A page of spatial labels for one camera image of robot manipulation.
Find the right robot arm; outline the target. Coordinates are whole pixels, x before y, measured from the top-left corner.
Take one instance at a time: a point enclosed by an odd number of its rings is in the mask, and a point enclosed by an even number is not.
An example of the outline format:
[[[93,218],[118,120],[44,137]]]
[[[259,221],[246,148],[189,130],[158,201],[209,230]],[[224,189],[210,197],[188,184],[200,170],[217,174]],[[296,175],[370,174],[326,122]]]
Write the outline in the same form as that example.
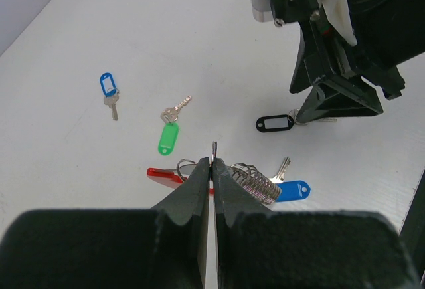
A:
[[[270,0],[275,21],[298,23],[300,44],[290,92],[310,89],[297,113],[306,124],[324,118],[382,114],[401,96],[398,65],[424,52],[424,0],[343,0],[351,45],[325,0]]]

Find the key with blue oval tag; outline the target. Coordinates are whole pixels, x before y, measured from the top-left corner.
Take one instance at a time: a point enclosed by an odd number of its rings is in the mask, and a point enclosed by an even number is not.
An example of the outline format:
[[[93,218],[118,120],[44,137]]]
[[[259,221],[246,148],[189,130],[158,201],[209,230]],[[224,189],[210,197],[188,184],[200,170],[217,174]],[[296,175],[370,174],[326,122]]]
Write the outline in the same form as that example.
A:
[[[290,165],[290,158],[285,157],[277,174],[269,178],[269,180],[277,185],[281,193],[277,197],[277,203],[289,201],[301,201],[307,199],[311,193],[311,187],[305,181],[286,181],[284,176],[286,169]]]

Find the key with black tag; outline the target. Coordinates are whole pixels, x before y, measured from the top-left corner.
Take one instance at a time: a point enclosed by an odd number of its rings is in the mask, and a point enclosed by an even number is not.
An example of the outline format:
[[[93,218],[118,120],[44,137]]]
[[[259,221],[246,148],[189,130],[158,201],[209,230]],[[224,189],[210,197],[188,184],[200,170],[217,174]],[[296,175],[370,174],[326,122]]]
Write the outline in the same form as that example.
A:
[[[304,109],[293,109],[285,114],[261,116],[255,122],[255,128],[260,133],[290,131],[296,126],[307,126],[312,122],[337,121],[336,116],[328,116],[325,112],[308,113]]]

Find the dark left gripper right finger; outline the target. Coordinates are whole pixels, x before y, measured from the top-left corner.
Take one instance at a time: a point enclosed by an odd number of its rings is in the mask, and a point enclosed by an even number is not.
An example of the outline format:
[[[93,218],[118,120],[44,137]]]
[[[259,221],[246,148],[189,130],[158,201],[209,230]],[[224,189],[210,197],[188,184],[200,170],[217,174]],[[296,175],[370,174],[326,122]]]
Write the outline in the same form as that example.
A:
[[[219,288],[417,288],[392,223],[369,211],[273,211],[212,165]]]

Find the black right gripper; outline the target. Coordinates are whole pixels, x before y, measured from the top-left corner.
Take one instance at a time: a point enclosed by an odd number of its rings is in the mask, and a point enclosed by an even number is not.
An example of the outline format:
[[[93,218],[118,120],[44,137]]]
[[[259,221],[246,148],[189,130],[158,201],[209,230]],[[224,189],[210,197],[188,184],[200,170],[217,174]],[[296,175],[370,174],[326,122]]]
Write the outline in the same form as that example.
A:
[[[367,61],[362,71],[356,61],[364,57],[361,48],[349,45],[331,26],[317,0],[271,0],[271,6],[277,21],[297,22],[301,28],[289,91],[297,94],[312,89],[299,109],[298,122],[382,114],[376,90],[362,77],[381,87],[388,100],[401,96],[404,80],[398,70]]]

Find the red handled metal key organizer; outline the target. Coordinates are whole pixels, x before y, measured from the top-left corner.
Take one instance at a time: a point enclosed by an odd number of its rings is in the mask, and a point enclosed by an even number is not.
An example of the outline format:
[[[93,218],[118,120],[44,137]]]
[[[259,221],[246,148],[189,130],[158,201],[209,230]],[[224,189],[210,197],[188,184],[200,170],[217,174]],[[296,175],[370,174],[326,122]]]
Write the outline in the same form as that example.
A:
[[[175,214],[182,210],[185,215],[201,214],[208,209],[209,182],[215,179],[214,207],[215,213],[230,215],[239,212],[271,213],[267,205],[275,202],[282,190],[267,177],[263,176],[253,165],[238,163],[227,166],[216,156],[217,143],[212,145],[213,162],[204,157],[197,162],[181,159],[180,163],[189,163],[192,176],[181,175],[181,166],[176,165],[172,171],[150,167],[147,176],[156,182],[172,182],[178,177],[174,190],[151,209],[164,210]]]

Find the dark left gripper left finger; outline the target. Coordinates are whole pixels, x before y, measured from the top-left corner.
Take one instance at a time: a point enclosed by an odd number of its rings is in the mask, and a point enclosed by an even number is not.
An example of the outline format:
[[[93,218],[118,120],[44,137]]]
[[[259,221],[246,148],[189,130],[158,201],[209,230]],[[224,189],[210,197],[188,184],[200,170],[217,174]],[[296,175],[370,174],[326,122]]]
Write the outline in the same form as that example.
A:
[[[204,288],[210,162],[150,209],[38,209],[1,240],[2,288]]]

